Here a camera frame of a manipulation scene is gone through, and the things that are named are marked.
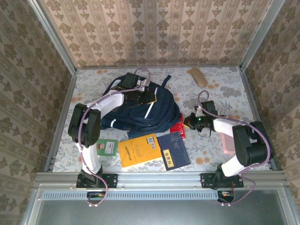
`green card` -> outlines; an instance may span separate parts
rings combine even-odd
[[[99,156],[116,156],[118,140],[99,139],[96,143]]]

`floor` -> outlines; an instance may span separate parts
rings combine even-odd
[[[200,88],[196,85],[192,76],[188,73],[191,68],[151,68],[151,81],[161,84],[162,81],[171,75],[172,78],[166,88],[174,95],[180,111],[184,117],[194,112],[197,105],[198,93],[207,90],[210,99],[215,102],[219,114],[226,114],[236,119],[253,121],[250,105],[245,93],[245,89],[237,67],[202,67],[208,86]],[[134,72],[135,69],[109,69],[109,70],[78,70],[76,87],[69,107],[66,123],[60,146],[53,166],[53,172],[78,172],[81,170],[82,163],[79,151],[68,136],[68,126],[73,113],[73,108],[78,103],[87,104],[100,98],[113,81],[113,79]],[[212,132],[211,137],[200,137],[194,130],[185,129],[186,140],[184,144],[187,149],[191,165],[176,169],[174,171],[214,171],[218,164],[226,162],[232,155],[227,155],[222,150],[221,138],[218,133]],[[166,131],[157,136],[168,134]],[[100,138],[117,139],[124,141],[128,139],[126,131],[110,128],[101,130]],[[162,160],[156,160],[137,168],[122,169],[120,156],[101,157],[100,162],[105,172],[153,172],[165,171]],[[257,170],[268,170],[267,165],[258,167]]]

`navy blue backpack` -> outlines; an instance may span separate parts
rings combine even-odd
[[[115,79],[106,89],[107,94],[117,80],[123,80],[125,75]],[[128,137],[135,138],[143,135],[167,131],[179,121],[180,111],[174,101],[173,94],[165,89],[165,85],[171,78],[166,77],[162,85],[150,82],[150,90],[156,94],[157,102],[149,105],[135,107],[120,106],[110,111],[101,119],[101,129],[116,128],[129,131]]]

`wall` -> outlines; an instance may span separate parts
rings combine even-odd
[[[78,67],[239,64],[271,0],[41,0]]]
[[[247,75],[300,211],[299,0],[286,0],[249,64]]]
[[[0,1],[0,224],[17,224],[70,80],[27,1]]]

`yellow book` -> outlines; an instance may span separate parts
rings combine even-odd
[[[155,134],[120,142],[118,147],[123,168],[162,158]]]

